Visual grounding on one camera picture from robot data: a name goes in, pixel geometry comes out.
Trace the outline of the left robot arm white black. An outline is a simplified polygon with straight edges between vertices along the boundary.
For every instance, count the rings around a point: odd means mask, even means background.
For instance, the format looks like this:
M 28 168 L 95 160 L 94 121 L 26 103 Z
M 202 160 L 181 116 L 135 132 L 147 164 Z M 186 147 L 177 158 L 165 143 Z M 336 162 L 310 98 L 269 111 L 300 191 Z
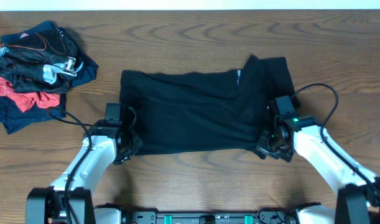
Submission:
M 47 188 L 34 188 L 26 200 L 26 223 L 115 223 L 131 222 L 129 211 L 107 203 L 94 206 L 92 195 L 111 165 L 130 160 L 142 146 L 134 131 L 134 108 L 108 103 L 104 119 L 85 126 L 82 147 L 63 174 Z

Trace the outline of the black polo shirt with logo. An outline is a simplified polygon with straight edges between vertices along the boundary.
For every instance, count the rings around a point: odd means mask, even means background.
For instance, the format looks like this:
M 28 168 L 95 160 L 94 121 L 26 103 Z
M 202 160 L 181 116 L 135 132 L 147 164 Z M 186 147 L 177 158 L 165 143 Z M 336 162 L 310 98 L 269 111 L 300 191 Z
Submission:
M 269 103 L 295 92 L 284 57 L 252 55 L 244 67 L 181 75 L 125 70 L 120 102 L 136 114 L 140 155 L 255 151 L 271 125 Z

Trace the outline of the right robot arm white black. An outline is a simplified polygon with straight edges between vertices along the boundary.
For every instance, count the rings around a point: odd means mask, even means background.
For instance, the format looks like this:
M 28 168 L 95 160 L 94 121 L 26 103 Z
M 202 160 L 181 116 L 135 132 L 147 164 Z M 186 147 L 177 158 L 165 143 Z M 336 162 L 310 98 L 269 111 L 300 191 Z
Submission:
M 336 194 L 336 207 L 300 205 L 281 223 L 380 223 L 380 176 L 353 159 L 313 116 L 300 117 L 289 96 L 268 105 L 272 118 L 256 149 L 290 162 L 298 154 L 309 162 Z

